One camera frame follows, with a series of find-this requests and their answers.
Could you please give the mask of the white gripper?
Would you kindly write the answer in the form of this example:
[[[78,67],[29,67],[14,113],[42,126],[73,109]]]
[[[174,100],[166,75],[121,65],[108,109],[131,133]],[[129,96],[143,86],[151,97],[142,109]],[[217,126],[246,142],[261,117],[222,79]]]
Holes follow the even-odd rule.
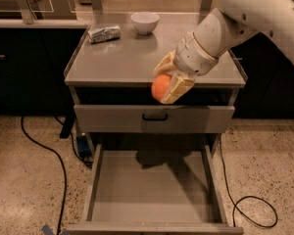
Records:
[[[153,69],[154,78],[175,71],[176,67],[185,72],[175,72],[172,75],[169,85],[161,97],[161,103],[169,105],[176,102],[194,86],[195,78],[190,75],[205,75],[218,61],[219,59],[207,54],[198,44],[193,32],[188,32],[178,41],[175,52],[168,52]]]

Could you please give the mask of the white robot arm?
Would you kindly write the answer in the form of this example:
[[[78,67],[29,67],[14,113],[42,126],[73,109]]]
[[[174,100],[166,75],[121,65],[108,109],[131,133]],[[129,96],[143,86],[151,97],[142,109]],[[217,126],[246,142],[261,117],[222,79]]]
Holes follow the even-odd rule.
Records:
[[[264,34],[294,65],[294,2],[292,0],[219,0],[194,30],[153,70],[152,96],[176,102],[207,74],[229,48],[256,33]]]

